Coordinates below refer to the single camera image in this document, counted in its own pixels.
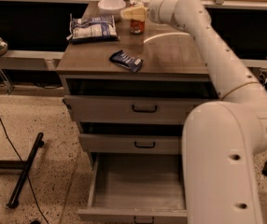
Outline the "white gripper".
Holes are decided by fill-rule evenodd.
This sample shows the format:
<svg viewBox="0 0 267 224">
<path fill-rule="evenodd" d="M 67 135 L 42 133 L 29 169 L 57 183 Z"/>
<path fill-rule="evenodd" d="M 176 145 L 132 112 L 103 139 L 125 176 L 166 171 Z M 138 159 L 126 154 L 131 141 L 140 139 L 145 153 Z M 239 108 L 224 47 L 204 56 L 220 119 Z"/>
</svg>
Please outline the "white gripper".
<svg viewBox="0 0 267 224">
<path fill-rule="evenodd" d="M 146 7 L 127 7 L 120 15 L 124 20 L 145 21 L 148 15 L 153 22 L 170 24 L 175 8 L 175 0 L 151 0 Z"/>
</svg>

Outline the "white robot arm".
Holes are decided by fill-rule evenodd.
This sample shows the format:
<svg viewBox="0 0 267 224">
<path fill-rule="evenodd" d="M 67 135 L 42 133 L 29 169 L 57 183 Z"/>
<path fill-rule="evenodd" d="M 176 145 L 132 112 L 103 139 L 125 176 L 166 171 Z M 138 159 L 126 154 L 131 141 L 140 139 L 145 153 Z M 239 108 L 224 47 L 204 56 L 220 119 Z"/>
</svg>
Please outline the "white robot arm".
<svg viewBox="0 0 267 224">
<path fill-rule="evenodd" d="M 120 15 L 190 34 L 218 94 L 184 123 L 188 224 L 263 224 L 253 157 L 267 149 L 267 91 L 214 30 L 201 0 L 151 0 Z"/>
</svg>

